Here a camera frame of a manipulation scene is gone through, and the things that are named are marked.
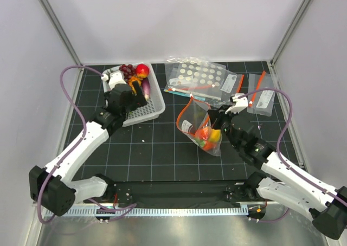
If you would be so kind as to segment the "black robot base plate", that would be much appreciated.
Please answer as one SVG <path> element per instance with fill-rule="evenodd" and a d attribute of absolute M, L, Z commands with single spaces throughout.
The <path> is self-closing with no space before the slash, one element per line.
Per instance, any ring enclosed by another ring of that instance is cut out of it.
<path fill-rule="evenodd" d="M 93 199 L 121 207 L 135 203 L 143 209 L 231 208 L 265 201 L 244 180 L 116 182 L 105 199 Z"/>

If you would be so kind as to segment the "yellow toy lemon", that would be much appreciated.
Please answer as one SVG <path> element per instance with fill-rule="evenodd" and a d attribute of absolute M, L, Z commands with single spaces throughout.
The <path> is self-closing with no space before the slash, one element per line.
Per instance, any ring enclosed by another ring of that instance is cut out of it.
<path fill-rule="evenodd" d="M 210 136 L 209 136 L 209 141 L 212 143 L 217 143 L 221 139 L 221 131 L 220 130 L 211 130 Z"/>

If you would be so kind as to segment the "clear zip bag orange zipper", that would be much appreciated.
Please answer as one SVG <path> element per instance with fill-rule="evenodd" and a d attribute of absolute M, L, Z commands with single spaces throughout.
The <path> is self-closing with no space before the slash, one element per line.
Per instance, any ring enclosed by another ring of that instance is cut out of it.
<path fill-rule="evenodd" d="M 209 126 L 212 130 L 211 122 L 207 112 L 209 109 L 211 109 L 211 106 L 208 103 L 199 99 L 195 99 L 191 95 L 188 104 L 179 113 L 176 120 L 176 127 L 178 128 L 178 130 L 181 131 L 184 135 L 186 135 L 201 150 L 203 150 L 202 146 L 204 145 L 204 143 L 209 140 L 198 140 L 195 138 L 195 133 L 199 128 L 206 126 Z M 203 151 L 207 152 L 212 156 L 220 156 L 221 141 L 222 133 L 220 141 L 217 142 L 217 146 L 213 150 Z"/>

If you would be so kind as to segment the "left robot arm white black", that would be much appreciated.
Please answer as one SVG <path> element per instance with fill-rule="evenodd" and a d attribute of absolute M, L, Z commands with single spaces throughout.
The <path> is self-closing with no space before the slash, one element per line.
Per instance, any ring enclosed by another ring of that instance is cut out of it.
<path fill-rule="evenodd" d="M 116 130 L 123 126 L 130 112 L 147 104 L 137 82 L 132 86 L 119 83 L 104 94 L 105 105 L 83 121 L 82 132 L 45 167 L 34 166 L 29 172 L 30 196 L 37 207 L 55 216 L 64 215 L 74 203 L 98 198 L 103 203 L 113 200 L 113 181 L 101 174 L 73 181 L 82 164 Z"/>

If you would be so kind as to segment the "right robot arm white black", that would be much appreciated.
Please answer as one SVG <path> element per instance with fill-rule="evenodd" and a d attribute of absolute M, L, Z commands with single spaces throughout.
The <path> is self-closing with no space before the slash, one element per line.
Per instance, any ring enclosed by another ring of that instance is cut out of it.
<path fill-rule="evenodd" d="M 221 130 L 242 160 L 259 170 L 244 184 L 249 200 L 276 201 L 312 222 L 324 236 L 338 240 L 346 230 L 346 187 L 328 185 L 285 158 L 279 149 L 255 135 L 239 109 L 208 110 L 212 128 Z"/>

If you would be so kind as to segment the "orange toy carrot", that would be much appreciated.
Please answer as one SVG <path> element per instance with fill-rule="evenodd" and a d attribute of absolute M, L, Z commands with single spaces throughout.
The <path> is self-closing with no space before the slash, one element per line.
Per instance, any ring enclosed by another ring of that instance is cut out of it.
<path fill-rule="evenodd" d="M 202 149 L 205 151 L 213 150 L 217 146 L 217 143 L 211 143 L 209 141 L 206 141 L 204 145 L 202 146 Z"/>

